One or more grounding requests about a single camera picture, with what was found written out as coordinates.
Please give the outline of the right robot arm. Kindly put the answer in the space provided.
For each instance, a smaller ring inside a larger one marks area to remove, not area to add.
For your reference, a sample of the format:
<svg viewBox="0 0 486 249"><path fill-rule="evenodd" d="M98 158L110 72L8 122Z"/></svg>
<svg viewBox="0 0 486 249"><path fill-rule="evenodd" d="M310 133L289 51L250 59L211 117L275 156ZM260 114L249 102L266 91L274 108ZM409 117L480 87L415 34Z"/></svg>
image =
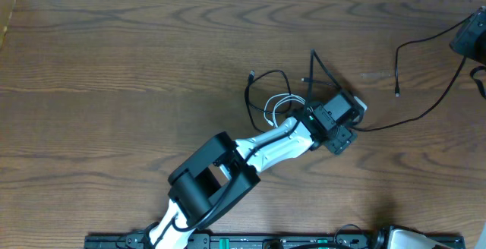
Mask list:
<svg viewBox="0 0 486 249"><path fill-rule="evenodd" d="M461 55L463 60L453 81L440 99L445 97L449 88L451 88L453 82L459 76L459 72L462 70L466 59L481 63L480 66L470 71L469 76L475 82L481 97L484 99L485 85L481 80L475 77L475 74L479 71L485 71L485 6L480 7L474 14L462 21L460 25L461 28L450 42L450 48ZM370 248L450 249L462 244L463 240L461 238L440 237L440 240L437 241L432 237L428 237L415 230L406 229L397 225L390 225L377 232L376 238L371 242Z"/></svg>

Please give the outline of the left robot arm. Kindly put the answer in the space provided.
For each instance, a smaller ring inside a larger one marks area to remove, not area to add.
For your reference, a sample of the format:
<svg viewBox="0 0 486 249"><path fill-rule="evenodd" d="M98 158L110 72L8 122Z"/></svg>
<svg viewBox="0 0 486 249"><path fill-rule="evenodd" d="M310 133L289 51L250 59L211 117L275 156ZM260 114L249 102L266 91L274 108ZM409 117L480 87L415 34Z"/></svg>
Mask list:
<svg viewBox="0 0 486 249"><path fill-rule="evenodd" d="M195 230L225 215L260 181L260 173L287 159L325 146L340 154L357 137L352 126L367 106L340 90L331 100L305 102L281 124L255 137L210 138L168 177L169 206L147 233L152 248L184 248Z"/></svg>

